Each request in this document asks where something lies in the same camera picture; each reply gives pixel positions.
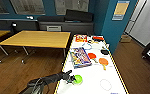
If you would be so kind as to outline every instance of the white table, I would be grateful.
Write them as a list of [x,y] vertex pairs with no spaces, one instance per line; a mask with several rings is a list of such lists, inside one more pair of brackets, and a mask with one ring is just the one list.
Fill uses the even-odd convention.
[[[90,46],[82,46],[83,42],[75,42],[75,37],[72,41],[71,48],[84,47],[89,49]],[[91,60],[92,65],[83,68],[74,69],[71,56],[68,53],[63,71],[67,72],[72,70],[70,75],[81,75],[83,82],[81,85],[67,84],[66,81],[61,80],[58,82],[55,94],[126,94],[128,93],[126,86],[120,76],[120,73],[113,61],[111,55],[103,55],[100,50],[106,47],[106,43],[99,42],[99,44],[91,44],[92,49],[86,50],[87,53],[94,53],[97,55],[96,60],[99,58],[105,58],[109,64],[106,66],[106,70],[103,69],[101,64],[95,63]]]

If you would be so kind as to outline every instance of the paper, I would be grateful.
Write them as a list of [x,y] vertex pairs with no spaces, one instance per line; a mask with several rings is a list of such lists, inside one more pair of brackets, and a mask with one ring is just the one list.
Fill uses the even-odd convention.
[[130,1],[118,1],[112,20],[123,20]]

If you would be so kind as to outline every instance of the red object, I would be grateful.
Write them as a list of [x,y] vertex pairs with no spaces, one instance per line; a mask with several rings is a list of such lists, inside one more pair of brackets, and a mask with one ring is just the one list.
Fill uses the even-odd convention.
[[97,37],[97,36],[93,36],[93,39],[104,40],[103,37]]
[[102,64],[104,66],[104,70],[106,70],[105,66],[108,65],[108,60],[106,60],[105,58],[100,58],[99,63]]
[[96,58],[96,55],[93,54],[93,53],[88,53],[88,56],[90,59],[95,59]]
[[76,35],[76,42],[87,42],[87,35]]

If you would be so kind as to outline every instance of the blue wall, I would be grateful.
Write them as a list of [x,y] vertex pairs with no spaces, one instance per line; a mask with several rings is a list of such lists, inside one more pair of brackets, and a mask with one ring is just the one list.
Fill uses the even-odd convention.
[[102,9],[104,8],[103,2],[101,2],[102,7],[100,6],[97,9],[98,12],[102,12],[102,14],[99,14],[99,16],[102,15],[102,20],[100,19],[101,17],[99,17],[100,21],[104,21],[104,22],[102,23],[102,22],[95,21],[96,24],[97,23],[102,24],[102,26],[101,25],[95,26],[95,27],[97,27],[97,28],[95,28],[95,33],[97,35],[103,35],[104,36],[106,42],[108,44],[110,44],[110,51],[112,54],[114,53],[114,51],[118,45],[120,37],[121,37],[128,21],[129,21],[129,18],[130,18],[131,14],[134,10],[134,7],[137,3],[137,0],[120,0],[120,1],[130,1],[128,9],[125,13],[123,20],[121,20],[121,21],[112,20],[113,13],[115,11],[116,4],[117,4],[118,0],[109,0],[108,8],[106,11],[106,16],[102,15],[102,14],[104,14],[104,12],[102,12]]
[[94,11],[94,33],[101,35],[102,27],[106,17],[109,0],[96,0]]
[[[10,0],[2,0],[7,7],[9,14],[0,14],[0,19],[27,19],[26,16],[33,16],[34,20],[42,15],[18,15],[15,13]],[[42,0],[46,16],[57,16],[55,12],[55,0]],[[89,12],[94,13],[95,0],[89,0]]]

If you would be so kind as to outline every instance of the box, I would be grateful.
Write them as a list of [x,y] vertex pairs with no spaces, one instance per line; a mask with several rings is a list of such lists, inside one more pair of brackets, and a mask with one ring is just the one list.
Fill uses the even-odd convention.
[[84,48],[71,48],[70,55],[74,68],[91,66],[92,63]]
[[128,35],[122,35],[120,42],[130,42],[131,41],[131,37],[129,37]]

